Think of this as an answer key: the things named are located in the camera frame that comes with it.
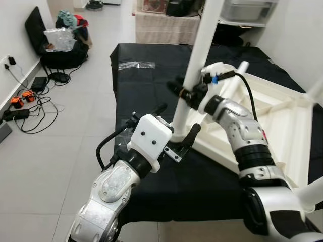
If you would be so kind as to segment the steel tray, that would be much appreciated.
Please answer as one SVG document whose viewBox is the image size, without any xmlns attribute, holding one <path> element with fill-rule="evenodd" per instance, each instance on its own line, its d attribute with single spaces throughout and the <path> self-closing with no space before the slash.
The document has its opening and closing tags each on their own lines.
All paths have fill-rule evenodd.
<svg viewBox="0 0 323 242">
<path fill-rule="evenodd" d="M 278 0 L 225 0 L 221 17 L 229 21 L 258 22 L 270 15 Z"/>
</svg>

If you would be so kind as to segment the flat clear plastic bag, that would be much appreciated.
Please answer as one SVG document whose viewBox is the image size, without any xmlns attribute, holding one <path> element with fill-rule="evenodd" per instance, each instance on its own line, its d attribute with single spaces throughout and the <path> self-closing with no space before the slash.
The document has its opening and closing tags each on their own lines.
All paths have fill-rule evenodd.
<svg viewBox="0 0 323 242">
<path fill-rule="evenodd" d="M 154 69 L 155 62 L 124 62 L 118 65 L 118 71 L 124 71 L 125 69 Z"/>
</svg>

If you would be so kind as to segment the black bag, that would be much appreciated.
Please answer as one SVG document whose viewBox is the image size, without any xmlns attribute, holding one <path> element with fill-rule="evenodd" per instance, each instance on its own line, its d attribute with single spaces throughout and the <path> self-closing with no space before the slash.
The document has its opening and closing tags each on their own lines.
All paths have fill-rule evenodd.
<svg viewBox="0 0 323 242">
<path fill-rule="evenodd" d="M 72 69 L 80 66 L 87 58 L 89 46 L 75 37 L 77 42 L 71 51 L 46 51 L 49 41 L 44 34 L 46 30 L 39 7 L 34 7 L 26 19 L 25 30 L 30 45 L 44 67 L 51 69 Z"/>
</svg>

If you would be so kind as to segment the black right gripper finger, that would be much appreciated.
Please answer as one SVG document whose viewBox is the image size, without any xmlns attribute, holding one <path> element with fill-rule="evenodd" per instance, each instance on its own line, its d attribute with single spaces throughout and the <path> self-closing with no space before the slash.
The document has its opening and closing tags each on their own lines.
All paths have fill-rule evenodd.
<svg viewBox="0 0 323 242">
<path fill-rule="evenodd" d="M 184 79 L 175 79 L 168 82 L 168 89 L 179 98 L 184 98 L 186 89 L 184 87 Z"/>
</svg>

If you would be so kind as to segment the beige striped cloth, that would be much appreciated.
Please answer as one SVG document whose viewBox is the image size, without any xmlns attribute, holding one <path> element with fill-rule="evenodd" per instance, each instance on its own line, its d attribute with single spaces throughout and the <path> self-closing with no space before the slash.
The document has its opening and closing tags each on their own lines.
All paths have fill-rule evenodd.
<svg viewBox="0 0 323 242">
<path fill-rule="evenodd" d="M 200 16 L 178 18 L 164 14 L 136 12 L 136 42 L 141 44 L 193 45 Z"/>
</svg>

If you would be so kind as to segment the red and teal clothes pile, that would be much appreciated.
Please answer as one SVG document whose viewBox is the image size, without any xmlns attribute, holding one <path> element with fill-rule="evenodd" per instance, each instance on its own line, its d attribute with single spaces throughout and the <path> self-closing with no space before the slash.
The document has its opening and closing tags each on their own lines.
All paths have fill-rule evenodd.
<svg viewBox="0 0 323 242">
<path fill-rule="evenodd" d="M 67 10 L 60 10 L 56 16 L 55 27 L 76 30 L 78 28 L 87 28 L 89 25 L 87 19 L 81 15 L 72 14 Z"/>
</svg>

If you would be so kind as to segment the white plastic table top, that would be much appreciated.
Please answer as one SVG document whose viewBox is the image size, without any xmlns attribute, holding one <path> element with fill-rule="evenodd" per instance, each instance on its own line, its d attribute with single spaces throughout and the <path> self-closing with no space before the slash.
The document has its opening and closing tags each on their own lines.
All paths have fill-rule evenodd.
<svg viewBox="0 0 323 242">
<path fill-rule="evenodd" d="M 190 107 L 186 128 L 194 123 L 201 125 L 194 150 L 239 173 L 235 148 L 266 141 L 273 161 L 293 190 L 311 184 L 308 177 L 314 103 L 306 94 L 247 71 L 245 78 L 252 92 L 251 103 L 224 98 L 229 105 L 227 111 L 243 116 L 242 124 L 229 120 L 220 125 L 215 116 L 200 114 Z"/>
</svg>

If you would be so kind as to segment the black stand base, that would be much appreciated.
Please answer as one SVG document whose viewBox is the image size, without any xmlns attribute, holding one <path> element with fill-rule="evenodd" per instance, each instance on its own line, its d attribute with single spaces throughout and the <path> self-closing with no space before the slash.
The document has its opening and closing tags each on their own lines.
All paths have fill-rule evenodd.
<svg viewBox="0 0 323 242">
<path fill-rule="evenodd" d="M 71 80 L 71 76 L 69 76 L 69 74 L 65 74 L 65 72 L 53 72 L 48 74 L 48 78 L 61 85 L 65 85 Z"/>
</svg>

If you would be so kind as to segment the orange black battery charger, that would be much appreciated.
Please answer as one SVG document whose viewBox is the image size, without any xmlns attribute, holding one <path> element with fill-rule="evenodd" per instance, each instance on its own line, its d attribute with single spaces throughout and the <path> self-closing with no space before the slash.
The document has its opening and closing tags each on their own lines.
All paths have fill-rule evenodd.
<svg viewBox="0 0 323 242">
<path fill-rule="evenodd" d="M 11 107 L 21 109 L 25 104 L 33 103 L 35 101 L 35 94 L 32 90 L 26 90 L 23 94 L 14 96 L 10 99 Z"/>
</svg>

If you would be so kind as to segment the black table cloth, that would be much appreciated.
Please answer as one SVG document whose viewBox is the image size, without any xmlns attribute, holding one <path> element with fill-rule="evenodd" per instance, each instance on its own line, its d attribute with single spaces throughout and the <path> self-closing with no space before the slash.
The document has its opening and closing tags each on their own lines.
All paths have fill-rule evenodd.
<svg viewBox="0 0 323 242">
<path fill-rule="evenodd" d="M 169 81 L 187 71 L 191 46 L 120 43 L 111 53 L 112 86 L 116 100 L 115 125 L 120 126 L 136 112 L 152 111 L 159 104 L 168 108 L 163 118 L 173 119 L 178 99 Z M 238 66 L 247 61 L 249 73 L 297 92 L 304 92 L 283 67 L 260 48 L 212 46 L 207 63 Z M 154 69 L 130 68 L 118 71 L 124 62 L 155 62 Z M 121 224 L 140 221 L 209 221 L 241 219 L 240 187 L 237 175 L 196 151 L 184 161 L 164 159 L 160 171 L 148 175 L 134 188 L 131 201 L 121 212 Z"/>
</svg>

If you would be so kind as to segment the black kitchen appliance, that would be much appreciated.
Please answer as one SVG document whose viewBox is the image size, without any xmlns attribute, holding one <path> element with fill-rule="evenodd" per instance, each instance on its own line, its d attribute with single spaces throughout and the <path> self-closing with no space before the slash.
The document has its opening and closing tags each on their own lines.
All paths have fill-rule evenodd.
<svg viewBox="0 0 323 242">
<path fill-rule="evenodd" d="M 168 0 L 166 16 L 190 18 L 198 15 L 203 0 Z"/>
</svg>

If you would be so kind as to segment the white low appliance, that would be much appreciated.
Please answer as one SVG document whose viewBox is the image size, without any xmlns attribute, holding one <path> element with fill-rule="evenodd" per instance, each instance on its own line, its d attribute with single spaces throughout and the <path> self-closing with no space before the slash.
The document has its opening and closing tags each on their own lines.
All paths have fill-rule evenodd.
<svg viewBox="0 0 323 242">
<path fill-rule="evenodd" d="M 123 0 L 73 0 L 74 7 L 80 8 L 84 7 L 89 2 L 102 2 L 107 5 L 120 5 Z"/>
</svg>

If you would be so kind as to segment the small black pan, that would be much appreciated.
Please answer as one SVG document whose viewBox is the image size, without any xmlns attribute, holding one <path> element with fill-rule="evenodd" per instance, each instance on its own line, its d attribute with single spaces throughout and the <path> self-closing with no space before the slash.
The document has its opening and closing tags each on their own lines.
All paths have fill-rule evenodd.
<svg viewBox="0 0 323 242">
<path fill-rule="evenodd" d="M 100 11 L 103 10 L 104 3 L 101 0 L 88 0 L 85 8 L 90 11 Z"/>
</svg>

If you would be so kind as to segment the black power strip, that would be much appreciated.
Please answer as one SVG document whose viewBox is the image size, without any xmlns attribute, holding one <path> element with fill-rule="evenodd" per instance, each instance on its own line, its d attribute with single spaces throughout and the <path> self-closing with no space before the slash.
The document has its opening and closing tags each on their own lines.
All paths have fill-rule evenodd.
<svg viewBox="0 0 323 242">
<path fill-rule="evenodd" d="M 3 120 L 5 122 L 14 122 L 15 120 L 28 119 L 29 117 L 29 110 L 6 110 L 3 113 Z"/>
</svg>

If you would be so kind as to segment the black power adapter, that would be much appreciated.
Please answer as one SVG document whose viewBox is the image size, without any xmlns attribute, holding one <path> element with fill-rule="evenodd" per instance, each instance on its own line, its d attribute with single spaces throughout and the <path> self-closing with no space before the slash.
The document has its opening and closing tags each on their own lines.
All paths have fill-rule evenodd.
<svg viewBox="0 0 323 242">
<path fill-rule="evenodd" d="M 44 92 L 48 83 L 49 83 L 49 78 L 47 77 L 35 77 L 34 81 L 32 81 L 30 90 L 32 90 L 32 92 L 34 93 L 39 94 L 41 92 Z"/>
</svg>

